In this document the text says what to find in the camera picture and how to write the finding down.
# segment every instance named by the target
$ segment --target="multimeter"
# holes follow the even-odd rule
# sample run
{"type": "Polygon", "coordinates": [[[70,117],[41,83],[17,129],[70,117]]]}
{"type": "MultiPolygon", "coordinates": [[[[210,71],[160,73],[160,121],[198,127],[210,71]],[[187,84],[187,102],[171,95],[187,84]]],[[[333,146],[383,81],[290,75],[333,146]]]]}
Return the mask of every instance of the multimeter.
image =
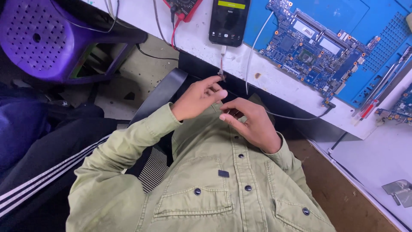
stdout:
{"type": "Polygon", "coordinates": [[[163,0],[170,7],[177,6],[176,15],[187,23],[193,17],[202,0],[163,0]]]}

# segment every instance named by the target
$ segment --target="person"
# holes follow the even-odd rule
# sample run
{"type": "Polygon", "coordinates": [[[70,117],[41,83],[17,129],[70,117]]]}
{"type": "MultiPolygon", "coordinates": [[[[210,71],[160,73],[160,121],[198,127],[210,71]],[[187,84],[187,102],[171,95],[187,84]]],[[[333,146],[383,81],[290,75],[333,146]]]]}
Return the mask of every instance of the person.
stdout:
{"type": "Polygon", "coordinates": [[[115,131],[75,171],[71,231],[335,231],[264,107],[227,96],[212,76],[128,129],[115,131]],[[174,162],[144,194],[124,175],[174,130],[174,162]]]}

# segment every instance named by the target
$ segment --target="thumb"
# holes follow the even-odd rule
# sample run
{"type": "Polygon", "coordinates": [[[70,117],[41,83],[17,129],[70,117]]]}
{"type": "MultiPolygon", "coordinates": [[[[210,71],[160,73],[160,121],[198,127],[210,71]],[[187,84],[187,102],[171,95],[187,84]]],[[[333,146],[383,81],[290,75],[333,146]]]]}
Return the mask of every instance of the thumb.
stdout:
{"type": "Polygon", "coordinates": [[[245,135],[247,133],[248,128],[245,126],[245,124],[239,122],[232,115],[230,115],[230,114],[221,114],[219,116],[219,119],[226,122],[227,124],[231,125],[241,135],[245,135]]]}
{"type": "Polygon", "coordinates": [[[214,94],[210,95],[209,97],[204,98],[203,101],[209,107],[213,103],[218,102],[218,101],[224,99],[225,97],[227,97],[227,91],[226,90],[220,90],[220,91],[217,91],[214,94]]]}

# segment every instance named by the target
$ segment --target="white desk surface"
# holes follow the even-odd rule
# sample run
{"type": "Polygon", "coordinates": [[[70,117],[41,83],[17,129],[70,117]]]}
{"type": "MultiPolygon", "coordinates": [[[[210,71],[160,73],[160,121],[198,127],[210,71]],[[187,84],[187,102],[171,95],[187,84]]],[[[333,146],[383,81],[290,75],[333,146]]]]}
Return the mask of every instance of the white desk surface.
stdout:
{"type": "MultiPolygon", "coordinates": [[[[83,1],[108,12],[105,0],[83,1]]],[[[170,43],[173,31],[170,22],[170,10],[163,0],[156,0],[156,2],[162,33],[170,43]]],[[[113,11],[115,11],[117,1],[112,0],[112,4],[113,11]]],[[[175,34],[176,45],[178,48],[219,67],[221,46],[212,44],[208,40],[211,11],[212,0],[204,0],[189,23],[180,23],[175,34]]],[[[156,24],[152,0],[120,0],[119,18],[161,38],[156,24]]],[[[250,47],[246,44],[238,48],[228,47],[223,61],[223,69],[238,78],[244,79],[249,52],[250,47]]],[[[412,72],[409,72],[379,107],[390,109],[411,81],[412,72]]],[[[315,116],[321,115],[326,110],[325,107],[321,107],[324,97],[320,93],[284,73],[275,67],[272,62],[263,58],[257,51],[252,53],[248,82],[315,116]],[[261,74],[258,79],[255,79],[256,73],[261,74]]],[[[377,121],[380,120],[376,115],[371,114],[367,119],[355,124],[351,117],[353,113],[351,110],[354,110],[352,107],[337,98],[334,98],[332,102],[336,105],[336,108],[322,117],[323,120],[361,139],[365,139],[376,129],[377,121]]]]}

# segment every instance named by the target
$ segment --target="floor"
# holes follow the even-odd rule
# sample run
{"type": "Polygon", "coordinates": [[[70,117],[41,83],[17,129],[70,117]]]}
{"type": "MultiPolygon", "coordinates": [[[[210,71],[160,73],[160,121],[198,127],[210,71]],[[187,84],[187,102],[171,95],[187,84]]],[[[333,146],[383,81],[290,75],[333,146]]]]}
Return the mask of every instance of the floor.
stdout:
{"type": "MultiPolygon", "coordinates": [[[[152,35],[140,47],[154,57],[177,59],[179,56],[177,51],[152,35]]],[[[136,48],[120,67],[123,78],[100,84],[95,104],[104,110],[106,118],[131,120],[151,91],[177,66],[177,61],[151,58],[136,48]]],[[[91,87],[92,84],[67,86],[61,95],[77,107],[86,101],[91,87]]]]}

